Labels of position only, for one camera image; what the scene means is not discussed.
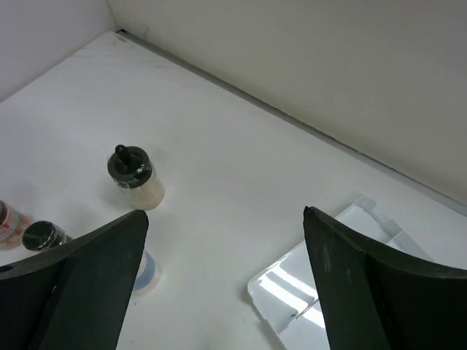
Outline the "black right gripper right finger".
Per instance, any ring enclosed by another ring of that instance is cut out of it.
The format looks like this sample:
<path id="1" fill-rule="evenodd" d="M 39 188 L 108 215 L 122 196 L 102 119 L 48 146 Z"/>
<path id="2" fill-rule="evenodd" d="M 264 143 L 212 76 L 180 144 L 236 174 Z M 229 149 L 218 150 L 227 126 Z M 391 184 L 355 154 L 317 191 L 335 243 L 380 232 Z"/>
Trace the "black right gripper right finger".
<path id="1" fill-rule="evenodd" d="M 304 238 L 331 349 L 465 349 L 466 271 L 369 238 L 315 207 Z"/>

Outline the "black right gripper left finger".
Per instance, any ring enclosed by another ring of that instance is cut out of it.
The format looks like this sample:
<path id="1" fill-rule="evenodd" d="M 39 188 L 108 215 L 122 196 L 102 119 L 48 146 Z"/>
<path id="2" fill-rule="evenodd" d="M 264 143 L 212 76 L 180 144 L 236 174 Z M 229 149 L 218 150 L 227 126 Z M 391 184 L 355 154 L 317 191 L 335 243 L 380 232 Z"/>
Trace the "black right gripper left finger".
<path id="1" fill-rule="evenodd" d="M 133 210 L 1 267 L 2 349 L 116 349 L 149 220 Z"/>

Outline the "small dark-cap spice bottle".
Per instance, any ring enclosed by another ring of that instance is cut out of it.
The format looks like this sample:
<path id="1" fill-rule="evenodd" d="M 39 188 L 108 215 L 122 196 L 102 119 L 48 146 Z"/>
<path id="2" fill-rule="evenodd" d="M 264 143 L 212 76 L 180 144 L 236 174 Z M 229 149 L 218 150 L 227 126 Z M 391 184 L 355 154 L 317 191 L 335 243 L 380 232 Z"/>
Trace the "small dark-cap spice bottle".
<path id="1" fill-rule="evenodd" d="M 48 221 L 37 221 L 28 226 L 22 237 L 23 246 L 32 252 L 43 252 L 72 241 L 59 226 Z"/>

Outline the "blue label salt shaker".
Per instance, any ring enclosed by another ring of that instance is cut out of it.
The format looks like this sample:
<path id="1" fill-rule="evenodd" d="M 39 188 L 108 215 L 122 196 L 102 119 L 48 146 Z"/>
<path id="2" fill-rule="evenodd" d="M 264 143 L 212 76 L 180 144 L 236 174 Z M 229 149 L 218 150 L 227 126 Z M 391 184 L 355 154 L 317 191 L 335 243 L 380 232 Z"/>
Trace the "blue label salt shaker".
<path id="1" fill-rule="evenodd" d="M 144 295 L 152 291 L 158 284 L 160 277 L 161 270 L 157 262 L 147 250 L 144 250 L 133 285 L 132 294 Z"/>

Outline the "grinder bottle with black cap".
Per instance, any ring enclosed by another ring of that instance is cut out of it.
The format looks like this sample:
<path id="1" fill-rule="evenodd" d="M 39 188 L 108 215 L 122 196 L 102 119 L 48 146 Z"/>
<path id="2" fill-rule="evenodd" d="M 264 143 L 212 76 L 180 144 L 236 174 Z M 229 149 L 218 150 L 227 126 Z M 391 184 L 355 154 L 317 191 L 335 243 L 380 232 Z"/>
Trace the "grinder bottle with black cap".
<path id="1" fill-rule="evenodd" d="M 133 208 L 149 211 L 162 202 L 163 184 L 142 148 L 117 145 L 108 158 L 107 172 Z"/>

